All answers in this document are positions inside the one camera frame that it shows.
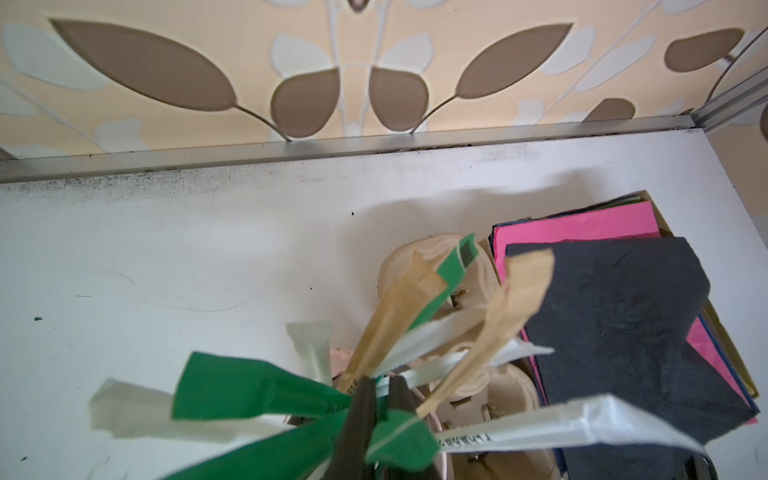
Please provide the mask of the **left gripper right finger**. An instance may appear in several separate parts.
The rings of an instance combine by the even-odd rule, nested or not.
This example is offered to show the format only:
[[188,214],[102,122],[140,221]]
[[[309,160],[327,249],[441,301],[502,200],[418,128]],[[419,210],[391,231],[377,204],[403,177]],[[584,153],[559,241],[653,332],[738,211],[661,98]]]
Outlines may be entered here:
[[404,377],[391,378],[387,408],[385,426],[394,437],[383,447],[384,479],[441,479],[434,463],[436,442],[415,414],[415,399]]

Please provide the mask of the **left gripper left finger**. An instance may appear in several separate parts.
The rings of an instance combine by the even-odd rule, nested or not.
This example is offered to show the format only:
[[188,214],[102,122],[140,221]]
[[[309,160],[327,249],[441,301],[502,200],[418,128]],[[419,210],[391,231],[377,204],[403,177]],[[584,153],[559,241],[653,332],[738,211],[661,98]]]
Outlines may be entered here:
[[377,411],[375,382],[370,377],[362,377],[357,383],[345,423],[335,444],[333,457],[323,479],[375,478],[374,466],[367,464],[365,458],[376,426]]

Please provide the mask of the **green straw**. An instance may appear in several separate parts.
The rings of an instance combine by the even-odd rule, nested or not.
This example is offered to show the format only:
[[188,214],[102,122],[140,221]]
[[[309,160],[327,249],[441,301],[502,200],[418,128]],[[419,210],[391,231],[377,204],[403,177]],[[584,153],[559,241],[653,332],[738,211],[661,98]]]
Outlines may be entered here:
[[[306,479],[329,465],[353,396],[263,360],[193,352],[176,386],[172,420],[204,424],[285,415],[305,422],[171,476]],[[377,397],[377,408],[376,426],[387,420],[387,398]]]

